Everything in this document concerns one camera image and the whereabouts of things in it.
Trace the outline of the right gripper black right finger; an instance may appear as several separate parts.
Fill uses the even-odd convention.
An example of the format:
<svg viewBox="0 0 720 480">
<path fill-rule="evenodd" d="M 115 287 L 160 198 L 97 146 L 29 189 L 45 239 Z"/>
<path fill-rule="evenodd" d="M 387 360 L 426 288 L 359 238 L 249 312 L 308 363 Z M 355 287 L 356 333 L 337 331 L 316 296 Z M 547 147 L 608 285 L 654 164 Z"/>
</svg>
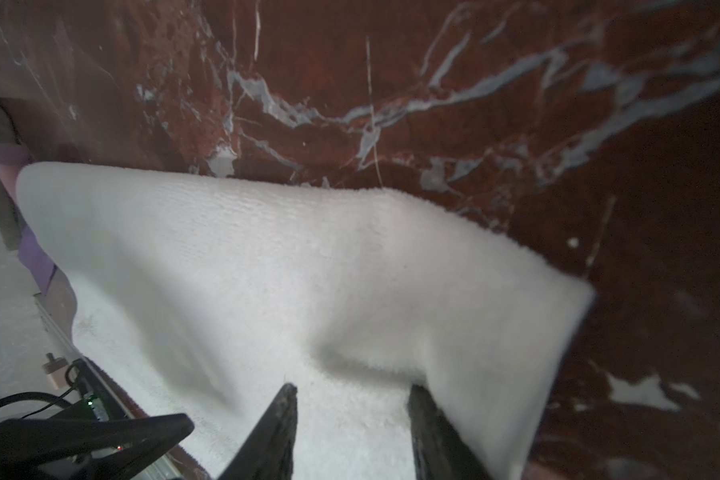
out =
<svg viewBox="0 0 720 480">
<path fill-rule="evenodd" d="M 407 410 L 418 480 L 491 479 L 426 388 L 411 388 Z"/>
</svg>

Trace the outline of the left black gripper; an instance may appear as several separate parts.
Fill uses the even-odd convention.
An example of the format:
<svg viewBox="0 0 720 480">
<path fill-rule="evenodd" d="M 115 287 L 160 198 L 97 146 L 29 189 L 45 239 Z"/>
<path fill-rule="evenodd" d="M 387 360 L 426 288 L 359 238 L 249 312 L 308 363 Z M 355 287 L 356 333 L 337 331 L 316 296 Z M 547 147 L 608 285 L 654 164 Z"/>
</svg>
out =
<svg viewBox="0 0 720 480">
<path fill-rule="evenodd" d="M 0 479 L 131 479 L 194 430 L 185 414 L 0 423 Z"/>
</svg>

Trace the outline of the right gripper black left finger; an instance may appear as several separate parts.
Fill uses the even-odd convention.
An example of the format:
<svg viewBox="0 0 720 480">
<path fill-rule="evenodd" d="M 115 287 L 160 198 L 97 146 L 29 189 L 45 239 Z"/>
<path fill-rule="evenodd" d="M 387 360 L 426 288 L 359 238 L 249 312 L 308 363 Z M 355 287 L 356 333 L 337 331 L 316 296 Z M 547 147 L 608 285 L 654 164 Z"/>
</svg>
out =
<svg viewBox="0 0 720 480">
<path fill-rule="evenodd" d="M 297 387 L 286 383 L 219 479 L 291 479 L 297 425 Z"/>
</svg>

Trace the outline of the white towel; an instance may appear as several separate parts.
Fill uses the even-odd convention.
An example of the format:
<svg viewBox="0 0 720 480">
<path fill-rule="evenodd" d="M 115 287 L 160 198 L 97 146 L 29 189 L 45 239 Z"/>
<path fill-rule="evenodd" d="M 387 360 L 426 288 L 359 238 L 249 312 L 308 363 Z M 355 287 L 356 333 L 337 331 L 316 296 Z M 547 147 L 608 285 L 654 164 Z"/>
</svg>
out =
<svg viewBox="0 0 720 480">
<path fill-rule="evenodd" d="M 42 162 L 20 210 L 67 276 L 72 341 L 220 474 L 286 383 L 298 479 L 410 479 L 425 386 L 517 479 L 595 297 L 510 238 L 391 189 Z"/>
</svg>

